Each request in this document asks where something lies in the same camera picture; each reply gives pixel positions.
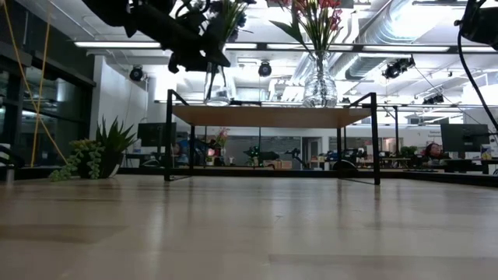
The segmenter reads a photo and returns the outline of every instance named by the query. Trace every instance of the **pink flower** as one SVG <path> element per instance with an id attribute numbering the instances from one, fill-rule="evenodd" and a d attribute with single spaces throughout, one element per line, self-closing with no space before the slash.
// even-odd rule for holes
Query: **pink flower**
<path id="1" fill-rule="evenodd" d="M 296 6 L 296 10 L 301 15 L 306 11 L 306 7 L 308 6 L 307 0 L 294 0 L 294 5 Z"/>
<path id="2" fill-rule="evenodd" d="M 320 8 L 337 8 L 341 5 L 341 0 L 319 0 Z"/>
<path id="3" fill-rule="evenodd" d="M 331 21 L 331 26 L 330 26 L 331 30 L 333 30 L 333 31 L 338 30 L 339 24 L 341 23 L 341 17 L 340 17 L 341 14 L 342 14 L 342 10 L 336 9 L 336 10 L 334 10 L 334 13 L 332 14 L 332 16 L 328 19 Z"/>

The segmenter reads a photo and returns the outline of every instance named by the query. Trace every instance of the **wooden floor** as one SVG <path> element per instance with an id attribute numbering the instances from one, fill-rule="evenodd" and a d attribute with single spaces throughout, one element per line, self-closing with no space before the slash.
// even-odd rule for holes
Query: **wooden floor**
<path id="1" fill-rule="evenodd" d="M 0 279 L 493 279 L 498 189 L 158 176 L 0 187 Z"/>

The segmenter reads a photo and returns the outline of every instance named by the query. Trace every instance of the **shelf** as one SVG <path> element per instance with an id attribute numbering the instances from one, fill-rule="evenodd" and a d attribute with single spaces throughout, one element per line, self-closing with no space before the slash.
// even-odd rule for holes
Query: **shelf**
<path id="1" fill-rule="evenodd" d="M 343 128 L 370 116 L 370 109 L 173 106 L 173 114 L 195 126 Z"/>

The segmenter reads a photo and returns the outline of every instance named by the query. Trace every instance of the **yellow rope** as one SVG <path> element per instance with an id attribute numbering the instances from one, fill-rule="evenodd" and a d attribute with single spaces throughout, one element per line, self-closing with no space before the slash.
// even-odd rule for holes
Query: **yellow rope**
<path id="1" fill-rule="evenodd" d="M 50 132 L 48 131 L 48 128 L 47 126 L 45 125 L 44 121 L 40 118 L 39 114 L 40 114 L 40 110 L 39 108 L 37 107 L 37 104 L 34 102 L 34 99 L 33 99 L 33 94 L 31 93 L 31 89 L 30 89 L 30 84 L 28 83 L 27 79 L 26 79 L 26 75 L 24 74 L 24 69 L 23 69 L 23 65 L 21 64 L 21 59 L 19 58 L 19 51 L 17 50 L 17 46 L 16 46 L 16 38 L 14 37 L 14 32 L 12 31 L 12 24 L 10 23 L 10 18 L 9 18 L 9 10 L 7 9 L 7 3 L 4 3 L 3 5 L 3 8 L 4 8 L 4 11 L 5 11 L 5 17 L 7 19 L 7 25 L 9 26 L 9 32 L 10 32 L 10 37 L 12 39 L 12 46 L 14 47 L 14 52 L 16 53 L 16 58 L 17 58 L 17 64 L 19 65 L 19 69 L 21 71 L 21 76 L 23 77 L 23 81 L 24 81 L 24 84 L 26 85 L 26 90 L 28 91 L 28 93 L 30 94 L 30 99 L 31 99 L 31 103 L 33 104 L 33 107 L 34 107 L 34 110 L 36 111 L 37 113 L 37 119 L 40 119 L 40 123 L 41 125 L 44 127 L 45 129 L 45 132 L 47 133 L 47 136 L 48 138 L 50 139 L 50 141 L 52 142 L 52 144 L 54 144 L 54 147 L 55 149 L 57 150 L 57 153 L 61 156 L 61 158 L 64 160 L 65 164 L 68 164 L 68 161 L 66 160 L 66 158 L 64 157 L 64 155 L 62 155 L 62 152 L 61 150 L 59 149 L 59 147 L 57 146 L 57 144 L 55 143 L 54 139 L 52 138 L 52 136 L 50 135 Z"/>
<path id="2" fill-rule="evenodd" d="M 31 167 L 34 166 L 34 158 L 35 154 L 37 151 L 37 136 L 38 136 L 38 122 L 40 120 L 40 103 L 41 103 L 41 94 L 42 94 L 42 89 L 44 88 L 44 77 L 45 77 L 45 65 L 47 62 L 47 50 L 48 50 L 48 37 L 50 35 L 50 11 L 51 11 L 52 5 L 48 5 L 47 9 L 47 33 L 45 34 L 45 48 L 44 48 L 44 60 L 41 62 L 41 79 L 40 79 L 40 88 L 38 89 L 38 104 L 37 104 L 37 123 L 35 124 L 34 127 L 34 138 L 33 138 L 33 149 L 31 152 Z"/>

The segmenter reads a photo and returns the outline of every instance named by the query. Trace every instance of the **box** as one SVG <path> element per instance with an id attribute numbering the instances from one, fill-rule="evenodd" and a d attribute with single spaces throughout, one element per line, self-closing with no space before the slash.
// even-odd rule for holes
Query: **box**
<path id="1" fill-rule="evenodd" d="M 265 160 L 265 166 L 273 165 L 276 170 L 290 170 L 293 168 L 292 160 Z"/>

